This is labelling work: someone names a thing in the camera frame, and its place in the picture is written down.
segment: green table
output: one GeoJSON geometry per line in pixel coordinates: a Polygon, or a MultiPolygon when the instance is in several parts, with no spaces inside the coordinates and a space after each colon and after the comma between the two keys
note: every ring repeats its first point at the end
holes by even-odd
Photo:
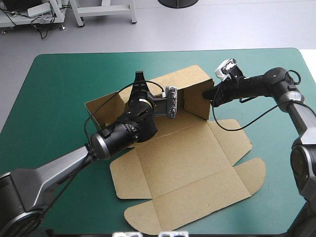
{"type": "MultiPolygon", "coordinates": [[[[297,70],[303,79],[299,89],[307,103],[316,108],[316,85],[300,52],[293,48],[40,55],[34,60],[0,134],[0,173],[40,166],[82,146],[86,142],[84,103],[132,82],[136,70],[144,70],[146,79],[152,79],[199,64],[215,77],[214,69],[230,57],[237,59],[249,76],[279,66],[297,70]]],[[[273,99],[265,97],[246,104],[234,101],[217,108],[216,114],[220,119],[235,118],[246,124],[273,105],[273,99]]],[[[262,189],[182,230],[194,234],[270,234],[285,232],[292,223],[304,201],[290,168],[291,145],[297,133],[289,116],[274,110],[245,132],[253,149],[242,162],[261,157],[267,164],[262,189]]],[[[42,226],[51,227],[56,233],[131,231],[123,212],[143,200],[117,198],[109,163],[98,161],[84,169],[42,226]]]]}

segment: cardboard box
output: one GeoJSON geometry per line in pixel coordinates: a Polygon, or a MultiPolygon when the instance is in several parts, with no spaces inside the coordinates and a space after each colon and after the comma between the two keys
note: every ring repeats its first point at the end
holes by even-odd
{"type": "MultiPolygon", "coordinates": [[[[171,231],[252,196],[263,185],[266,168],[260,158],[233,167],[252,145],[243,131],[226,132],[209,118],[210,102],[202,93],[214,85],[197,65],[154,79],[178,88],[176,119],[156,117],[157,134],[114,160],[111,174],[121,199],[152,199],[128,208],[124,216],[140,232],[171,231]]],[[[149,85],[151,92],[159,88],[149,85]]],[[[95,116],[103,128],[125,109],[130,90],[95,116]]],[[[94,111],[110,95],[86,103],[94,111]]],[[[235,120],[221,121],[228,128],[235,120]]]]}

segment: cardboard box flap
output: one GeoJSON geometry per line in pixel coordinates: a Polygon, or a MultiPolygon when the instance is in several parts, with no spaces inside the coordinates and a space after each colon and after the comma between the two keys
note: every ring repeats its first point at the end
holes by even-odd
{"type": "MultiPolygon", "coordinates": [[[[225,126],[239,126],[232,119],[221,122],[225,126]]],[[[230,149],[239,148],[239,159],[251,149],[243,131],[235,132],[234,136],[229,132],[215,135],[213,124],[215,122],[202,122],[150,140],[146,145],[114,160],[110,169],[118,197],[157,198],[231,167],[226,153],[233,160],[236,160],[236,155],[230,149]],[[140,177],[146,183],[139,182],[140,177]]]]}
{"type": "MultiPolygon", "coordinates": [[[[178,88],[178,108],[185,109],[185,111],[203,119],[208,119],[210,102],[204,100],[202,92],[212,88],[214,82],[210,80],[210,77],[198,66],[193,65],[176,72],[167,74],[165,76],[158,77],[152,81],[159,83],[163,88],[166,86],[175,86],[178,88]]],[[[148,87],[153,95],[160,95],[161,89],[151,83],[148,83],[148,87]]],[[[120,92],[113,100],[103,106],[93,117],[98,129],[104,128],[106,124],[114,122],[115,119],[124,112],[125,104],[127,103],[132,87],[120,92]]],[[[100,97],[96,100],[87,102],[85,104],[89,113],[93,113],[96,109],[107,99],[115,94],[109,94],[100,97]]],[[[175,120],[180,121],[186,118],[182,118],[177,115],[175,120]]],[[[160,131],[166,130],[164,127],[170,127],[165,122],[160,123],[159,117],[154,118],[157,123],[157,128],[160,131]]]]}
{"type": "Polygon", "coordinates": [[[254,158],[248,162],[237,165],[235,170],[251,195],[254,195],[265,181],[266,165],[260,158],[254,158]]]}
{"type": "MultiPolygon", "coordinates": [[[[187,68],[169,73],[167,75],[151,79],[151,81],[158,83],[163,88],[171,85],[175,86],[178,89],[187,88],[204,82],[206,80],[210,80],[210,76],[206,74],[198,65],[192,65],[187,68]]],[[[153,95],[161,94],[161,89],[154,84],[149,83],[148,88],[153,95]]],[[[132,87],[127,88],[126,90],[120,93],[120,96],[129,97],[131,90],[132,87]]]]}
{"type": "MultiPolygon", "coordinates": [[[[231,165],[235,165],[252,149],[252,144],[243,130],[235,132],[225,131],[214,121],[208,121],[207,123],[231,165]]],[[[234,119],[222,120],[219,123],[228,129],[240,128],[239,123],[234,119]]]]}
{"type": "Polygon", "coordinates": [[[152,198],[136,149],[111,162],[110,170],[113,180],[120,184],[115,186],[118,198],[152,198]]]}
{"type": "Polygon", "coordinates": [[[237,167],[176,189],[151,201],[128,208],[124,216],[140,232],[156,235],[172,231],[217,210],[250,197],[249,190],[262,185],[265,177],[264,162],[252,159],[237,167]]]}

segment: black cable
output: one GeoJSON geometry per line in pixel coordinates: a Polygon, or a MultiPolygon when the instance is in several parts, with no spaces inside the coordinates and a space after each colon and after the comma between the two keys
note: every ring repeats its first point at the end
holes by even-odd
{"type": "Polygon", "coordinates": [[[43,212],[43,216],[53,207],[53,205],[55,204],[55,202],[60,198],[60,196],[64,193],[64,191],[69,187],[69,185],[71,184],[71,182],[75,179],[76,175],[79,173],[79,171],[82,169],[82,167],[84,166],[84,164],[86,163],[86,161],[89,158],[89,153],[84,157],[84,159],[82,160],[79,168],[72,174],[70,180],[68,181],[68,183],[63,187],[63,189],[58,193],[58,195],[54,198],[54,200],[48,205],[48,207],[46,208],[46,210],[43,212]]]}
{"type": "MultiPolygon", "coordinates": [[[[297,83],[301,83],[301,76],[298,74],[298,72],[296,71],[293,71],[293,70],[289,70],[288,72],[294,72],[298,78],[299,78],[299,81],[297,83]]],[[[213,101],[217,98],[217,95],[218,95],[218,92],[220,90],[220,87],[221,87],[221,83],[219,84],[218,88],[217,88],[217,91],[215,93],[215,96],[214,96],[214,99],[213,101]]],[[[265,111],[263,114],[261,114],[260,116],[258,116],[257,118],[255,118],[253,121],[251,121],[250,123],[246,124],[245,126],[241,127],[241,128],[236,128],[236,129],[228,129],[228,128],[225,128],[223,127],[217,120],[216,116],[215,116],[215,111],[214,111],[214,106],[212,106],[212,112],[213,112],[213,117],[214,117],[214,120],[216,122],[216,124],[223,130],[225,131],[229,131],[229,132],[235,132],[235,131],[240,131],[240,130],[243,130],[244,128],[247,128],[248,126],[252,125],[254,122],[256,122],[257,120],[259,120],[260,118],[262,118],[264,115],[266,115],[267,113],[271,112],[272,110],[274,110],[275,108],[279,107],[280,105],[283,105],[285,103],[293,103],[293,104],[298,104],[298,105],[301,105],[301,106],[304,106],[306,108],[308,108],[313,114],[314,116],[316,117],[316,113],[315,111],[309,107],[308,105],[305,105],[304,103],[300,102],[300,101],[294,101],[294,100],[289,100],[289,101],[283,101],[281,103],[278,103],[277,105],[273,106],[272,108],[270,108],[269,110],[265,111]]]]}
{"type": "Polygon", "coordinates": [[[288,71],[285,73],[285,76],[286,76],[286,77],[289,77],[290,80],[293,81],[294,85],[299,85],[299,84],[301,83],[301,81],[302,81],[301,75],[300,75],[297,71],[295,71],[295,70],[288,70],[288,71]],[[294,81],[294,79],[290,76],[290,72],[296,74],[296,76],[297,76],[297,78],[298,78],[298,82],[294,81]]]}
{"type": "Polygon", "coordinates": [[[9,18],[9,20],[14,24],[14,26],[17,26],[14,21],[11,19],[11,17],[8,16],[7,12],[5,10],[3,10],[2,8],[0,8],[0,10],[9,18]]]}
{"type": "Polygon", "coordinates": [[[104,106],[106,105],[110,100],[112,100],[115,96],[117,96],[119,93],[121,93],[123,90],[125,90],[126,88],[128,88],[129,86],[131,85],[135,85],[135,84],[140,84],[140,83],[143,83],[143,82],[147,82],[147,83],[152,83],[152,84],[155,84],[157,86],[160,87],[160,89],[162,90],[162,92],[164,92],[164,89],[162,88],[161,85],[159,85],[158,83],[154,82],[154,81],[150,81],[150,80],[142,80],[142,81],[136,81],[136,82],[133,82],[131,84],[128,84],[127,86],[123,87],[121,90],[117,91],[114,95],[112,95],[109,99],[107,99],[106,101],[104,101],[93,113],[90,114],[90,116],[86,119],[86,121],[84,122],[84,133],[85,135],[87,136],[87,139],[88,139],[88,144],[89,146],[91,147],[91,141],[90,141],[90,136],[89,136],[89,133],[87,131],[87,124],[89,122],[89,120],[104,106]]]}
{"type": "MultiPolygon", "coordinates": [[[[137,81],[137,82],[133,82],[127,86],[125,86],[124,88],[122,88],[121,90],[119,90],[118,92],[116,92],[113,96],[111,96],[108,100],[106,100],[105,102],[103,102],[99,107],[98,109],[93,112],[89,118],[85,121],[84,123],[84,132],[89,140],[89,143],[90,143],[90,139],[89,139],[89,136],[88,136],[88,133],[86,131],[86,125],[87,125],[87,122],[92,118],[92,116],[99,111],[99,109],[101,109],[106,103],[108,103],[111,99],[113,99],[117,94],[119,94],[120,92],[122,92],[123,90],[125,90],[126,88],[128,88],[129,86],[131,85],[135,85],[135,84],[140,84],[144,81],[137,81]]],[[[145,81],[147,83],[152,83],[152,84],[155,84],[157,86],[159,86],[161,88],[161,90],[164,92],[163,88],[161,85],[159,85],[158,83],[156,82],[153,82],[153,81],[145,81]]],[[[53,207],[53,205],[55,204],[55,202],[60,198],[60,196],[64,193],[64,191],[69,187],[69,185],[72,183],[72,181],[75,179],[75,177],[77,176],[77,174],[80,172],[80,170],[83,168],[84,164],[86,163],[86,161],[88,160],[89,158],[89,153],[84,157],[84,159],[82,160],[79,168],[72,174],[70,180],[68,181],[68,183],[63,187],[63,189],[58,193],[58,195],[54,198],[54,200],[48,205],[48,207],[46,208],[46,210],[43,212],[43,216],[53,207]]]]}
{"type": "Polygon", "coordinates": [[[49,24],[48,24],[48,26],[47,26],[47,28],[46,28],[46,33],[45,33],[44,36],[43,36],[43,34],[42,34],[42,31],[40,30],[41,28],[37,28],[37,27],[33,24],[33,22],[34,22],[35,20],[37,20],[37,18],[35,18],[33,21],[31,21],[31,25],[33,25],[34,28],[39,32],[40,38],[43,40],[43,39],[45,39],[45,38],[47,37],[48,32],[51,30],[51,26],[52,26],[52,24],[54,24],[55,19],[56,19],[56,14],[54,14],[54,15],[53,15],[53,18],[50,20],[50,22],[49,22],[49,24]]]}

